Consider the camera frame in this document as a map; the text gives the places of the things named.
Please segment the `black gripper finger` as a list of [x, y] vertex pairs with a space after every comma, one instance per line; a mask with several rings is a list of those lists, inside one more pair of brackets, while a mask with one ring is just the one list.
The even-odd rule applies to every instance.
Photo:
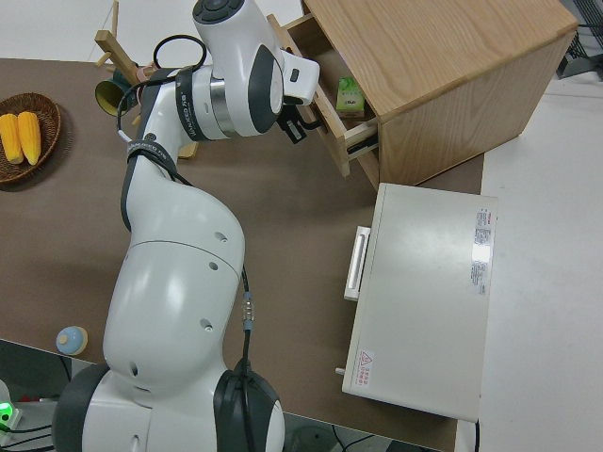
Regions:
[[307, 138], [305, 129], [297, 120], [285, 120], [284, 131], [293, 144], [298, 144]]

